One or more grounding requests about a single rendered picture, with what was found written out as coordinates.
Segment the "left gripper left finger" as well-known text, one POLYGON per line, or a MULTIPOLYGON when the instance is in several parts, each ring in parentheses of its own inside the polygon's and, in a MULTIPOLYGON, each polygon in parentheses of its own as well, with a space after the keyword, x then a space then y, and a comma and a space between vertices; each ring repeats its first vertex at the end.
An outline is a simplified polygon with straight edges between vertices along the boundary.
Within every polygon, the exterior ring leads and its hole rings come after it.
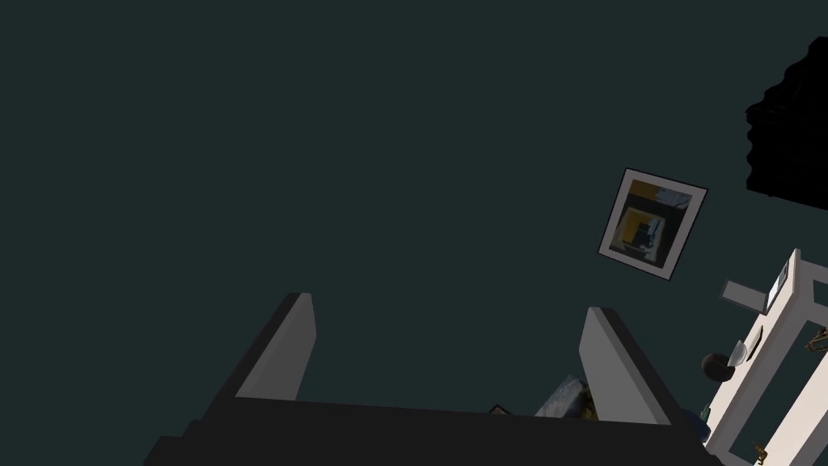
POLYGON ((295 400, 316 337, 311 294, 286 295, 214 399, 295 400))

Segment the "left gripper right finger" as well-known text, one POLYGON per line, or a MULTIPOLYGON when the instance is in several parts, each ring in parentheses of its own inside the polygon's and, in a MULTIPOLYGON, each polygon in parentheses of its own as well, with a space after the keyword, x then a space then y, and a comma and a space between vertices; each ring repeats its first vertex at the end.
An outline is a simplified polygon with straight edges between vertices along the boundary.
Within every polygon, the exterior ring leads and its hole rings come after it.
POLYGON ((685 422, 685 414, 615 310, 589 307, 579 355, 599 420, 665 426, 685 422))

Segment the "white table with items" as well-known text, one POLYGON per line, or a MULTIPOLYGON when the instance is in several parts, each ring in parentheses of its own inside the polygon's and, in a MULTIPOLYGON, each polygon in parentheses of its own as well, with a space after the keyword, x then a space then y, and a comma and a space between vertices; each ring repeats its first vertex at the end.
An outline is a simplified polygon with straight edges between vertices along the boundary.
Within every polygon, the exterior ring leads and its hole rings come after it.
POLYGON ((810 375, 786 417, 763 450, 763 460, 748 462, 730 448, 747 426, 761 396, 807 324, 828 328, 828 306, 813 289, 828 286, 828 267, 805 261, 795 248, 767 295, 762 314, 747 335, 752 358, 720 385, 709 405, 711 435, 704 444, 724 466, 815 466, 828 448, 828 354, 810 375))

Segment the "black curtain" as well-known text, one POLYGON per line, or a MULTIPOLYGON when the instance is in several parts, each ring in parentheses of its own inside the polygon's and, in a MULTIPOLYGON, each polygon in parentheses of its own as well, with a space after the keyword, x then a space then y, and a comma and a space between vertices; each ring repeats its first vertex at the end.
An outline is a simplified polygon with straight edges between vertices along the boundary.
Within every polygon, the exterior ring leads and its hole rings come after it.
POLYGON ((746 109, 746 188, 828 210, 828 36, 746 109))

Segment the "framed abstract wall picture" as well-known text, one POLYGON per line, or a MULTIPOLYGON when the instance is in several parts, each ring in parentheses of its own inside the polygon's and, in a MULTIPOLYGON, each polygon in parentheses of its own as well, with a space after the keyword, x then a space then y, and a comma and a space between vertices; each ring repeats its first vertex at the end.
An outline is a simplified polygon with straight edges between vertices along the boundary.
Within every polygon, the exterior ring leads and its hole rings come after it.
POLYGON ((670 280, 707 190, 626 168, 598 255, 670 280))

